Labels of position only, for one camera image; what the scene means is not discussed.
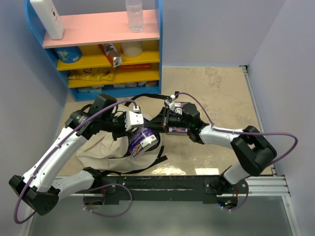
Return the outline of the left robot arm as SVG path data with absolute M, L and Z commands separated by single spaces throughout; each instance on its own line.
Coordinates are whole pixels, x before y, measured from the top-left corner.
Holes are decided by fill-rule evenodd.
M 21 223 L 17 217 L 21 202 L 31 207 L 34 214 L 43 216 L 64 197 L 82 190 L 96 193 L 101 189 L 101 173 L 92 167 L 59 181 L 55 178 L 71 156 L 93 135 L 100 131 L 125 134 L 125 115 L 115 118 L 113 114 L 119 104 L 114 97 L 100 94 L 93 104 L 71 113 L 61 133 L 41 159 L 22 176 L 14 175 L 9 180 L 18 196 L 14 209 L 16 223 Z

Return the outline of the purple cover book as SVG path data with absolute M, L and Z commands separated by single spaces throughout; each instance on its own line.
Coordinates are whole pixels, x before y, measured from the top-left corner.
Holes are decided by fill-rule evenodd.
M 128 138 L 129 152 L 132 158 L 153 150 L 158 144 L 158 135 L 150 128 L 140 127 Z

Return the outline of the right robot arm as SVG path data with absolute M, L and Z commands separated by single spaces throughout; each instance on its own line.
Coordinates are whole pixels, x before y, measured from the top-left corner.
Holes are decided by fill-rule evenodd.
M 163 107 L 156 117 L 145 122 L 145 127 L 158 133 L 167 133 L 170 127 L 186 128 L 194 143 L 232 149 L 238 163 L 221 174 L 219 187 L 224 193 L 231 193 L 247 177 L 259 176 L 277 156 L 274 147 L 254 126 L 235 131 L 217 128 L 202 121 L 200 112 L 191 103 L 184 105 L 181 114 Z

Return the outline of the beige canvas backpack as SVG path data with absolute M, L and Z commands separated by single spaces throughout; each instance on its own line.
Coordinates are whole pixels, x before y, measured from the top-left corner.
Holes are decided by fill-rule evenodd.
M 82 127 L 110 108 L 113 108 L 113 112 L 118 116 L 123 112 L 128 112 L 127 109 L 119 110 L 119 105 L 116 102 L 85 120 L 81 123 Z M 112 171 L 122 174 L 138 173 L 167 160 L 167 157 L 163 155 L 162 136 L 157 132 L 155 133 L 158 136 L 158 144 L 154 149 L 132 158 L 128 147 L 128 138 L 132 133 L 127 131 L 126 136 L 114 139 L 112 133 L 100 131 L 89 140 L 86 139 L 86 143 L 78 148 L 76 157 L 85 168 L 91 167 L 99 171 Z

